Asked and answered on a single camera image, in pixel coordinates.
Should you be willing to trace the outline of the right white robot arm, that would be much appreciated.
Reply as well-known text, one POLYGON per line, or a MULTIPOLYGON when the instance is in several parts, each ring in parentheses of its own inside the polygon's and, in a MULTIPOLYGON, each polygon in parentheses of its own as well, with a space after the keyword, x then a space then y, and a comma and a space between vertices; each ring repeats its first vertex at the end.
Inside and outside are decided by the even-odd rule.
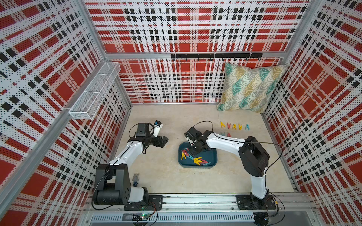
POLYGON ((185 137, 196 153, 219 149, 239 156, 245 171, 251 176, 251 196, 263 200, 268 195, 265 172, 270 155, 255 137, 232 138, 212 131, 201 133, 197 130, 186 132, 185 137))

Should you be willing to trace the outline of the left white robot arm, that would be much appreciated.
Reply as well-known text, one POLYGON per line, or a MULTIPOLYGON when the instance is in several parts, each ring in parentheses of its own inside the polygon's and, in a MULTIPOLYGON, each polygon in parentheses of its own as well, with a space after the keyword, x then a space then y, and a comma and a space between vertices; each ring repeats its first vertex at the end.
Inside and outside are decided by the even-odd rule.
POLYGON ((92 202, 96 205, 148 205, 149 192, 145 187, 131 185, 129 167, 137 157, 146 153, 149 146, 163 148, 166 136, 132 137, 123 152, 107 164, 96 169, 95 189, 92 202))

